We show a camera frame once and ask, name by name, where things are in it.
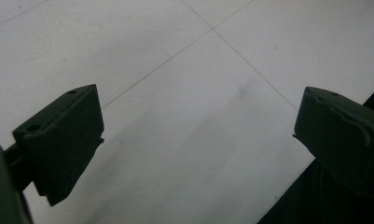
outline floor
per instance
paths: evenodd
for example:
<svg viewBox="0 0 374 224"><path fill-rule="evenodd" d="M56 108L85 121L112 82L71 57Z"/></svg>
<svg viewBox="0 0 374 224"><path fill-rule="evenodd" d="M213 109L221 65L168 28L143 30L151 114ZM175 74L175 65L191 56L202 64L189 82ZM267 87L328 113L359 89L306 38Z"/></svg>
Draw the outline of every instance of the floor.
<svg viewBox="0 0 374 224"><path fill-rule="evenodd" d="M100 146L35 223L257 223L312 161L306 86L374 92L374 0L0 0L0 145L96 83Z"/></svg>

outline screw hole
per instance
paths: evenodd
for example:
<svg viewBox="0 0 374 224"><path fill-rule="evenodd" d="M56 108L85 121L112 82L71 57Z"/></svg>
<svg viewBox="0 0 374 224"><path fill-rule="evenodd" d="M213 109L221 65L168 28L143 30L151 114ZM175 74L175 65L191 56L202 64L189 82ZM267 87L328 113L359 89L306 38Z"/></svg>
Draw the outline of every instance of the screw hole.
<svg viewBox="0 0 374 224"><path fill-rule="evenodd" d="M36 125L32 125L32 126L28 127L27 131L34 132L34 131L37 131L40 128L41 128L41 125L36 124Z"/></svg>

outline floor tile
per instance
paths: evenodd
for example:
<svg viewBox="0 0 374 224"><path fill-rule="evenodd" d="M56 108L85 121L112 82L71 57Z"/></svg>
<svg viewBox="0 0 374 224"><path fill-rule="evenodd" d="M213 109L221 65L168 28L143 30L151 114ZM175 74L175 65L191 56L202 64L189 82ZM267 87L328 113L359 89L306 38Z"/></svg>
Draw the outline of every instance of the floor tile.
<svg viewBox="0 0 374 224"><path fill-rule="evenodd" d="M36 223L256 223L312 160L297 112L215 32L104 109L105 143Z"/></svg>
<svg viewBox="0 0 374 224"><path fill-rule="evenodd" d="M216 30L296 108L306 86L374 92L374 1L256 0Z"/></svg>
<svg viewBox="0 0 374 224"><path fill-rule="evenodd" d="M49 1L1 25L0 144L73 88L96 83L108 104L209 30L173 0Z"/></svg>
<svg viewBox="0 0 374 224"><path fill-rule="evenodd" d="M251 0L184 0L211 27L217 26Z"/></svg>
<svg viewBox="0 0 374 224"><path fill-rule="evenodd" d="M46 1L47 0L0 0L0 24Z"/></svg>

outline white tile floor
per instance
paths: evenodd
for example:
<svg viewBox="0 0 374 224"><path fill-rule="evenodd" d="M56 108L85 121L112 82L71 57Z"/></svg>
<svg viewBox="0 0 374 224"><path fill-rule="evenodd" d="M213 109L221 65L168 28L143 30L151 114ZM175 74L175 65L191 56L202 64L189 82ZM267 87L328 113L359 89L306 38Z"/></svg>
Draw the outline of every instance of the white tile floor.
<svg viewBox="0 0 374 224"><path fill-rule="evenodd" d="M256 223L312 160L304 87L374 92L374 0L0 1L0 145L91 83L105 144L35 223Z"/></svg>

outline mounting hole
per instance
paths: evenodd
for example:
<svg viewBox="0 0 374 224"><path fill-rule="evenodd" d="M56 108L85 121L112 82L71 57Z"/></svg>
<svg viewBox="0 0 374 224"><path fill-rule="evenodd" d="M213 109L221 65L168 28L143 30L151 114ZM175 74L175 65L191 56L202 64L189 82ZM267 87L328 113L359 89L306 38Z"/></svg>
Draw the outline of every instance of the mounting hole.
<svg viewBox="0 0 374 224"><path fill-rule="evenodd" d="M34 132L41 128L41 125L35 124L27 128L27 131Z"/></svg>

